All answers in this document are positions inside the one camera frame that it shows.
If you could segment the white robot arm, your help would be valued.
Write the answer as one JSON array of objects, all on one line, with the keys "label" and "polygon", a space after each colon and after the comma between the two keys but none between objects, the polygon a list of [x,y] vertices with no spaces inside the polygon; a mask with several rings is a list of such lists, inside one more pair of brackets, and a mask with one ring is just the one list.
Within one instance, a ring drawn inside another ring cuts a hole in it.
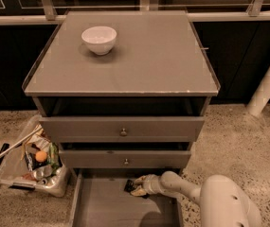
[{"label": "white robot arm", "polygon": [[135,197],[161,194],[187,197],[200,208],[201,227],[261,227],[261,211],[248,195],[224,175],[212,175],[201,185],[172,171],[128,180],[124,190]]}]

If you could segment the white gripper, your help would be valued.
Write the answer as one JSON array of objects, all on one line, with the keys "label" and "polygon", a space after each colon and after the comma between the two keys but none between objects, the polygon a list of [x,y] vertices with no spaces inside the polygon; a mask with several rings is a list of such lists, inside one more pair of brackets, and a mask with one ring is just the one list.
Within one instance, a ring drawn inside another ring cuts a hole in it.
[{"label": "white gripper", "polygon": [[146,197],[148,194],[153,195],[163,193],[160,177],[154,174],[144,175],[135,179],[135,184],[143,184],[143,188],[139,186],[131,192],[131,195],[135,197]]}]

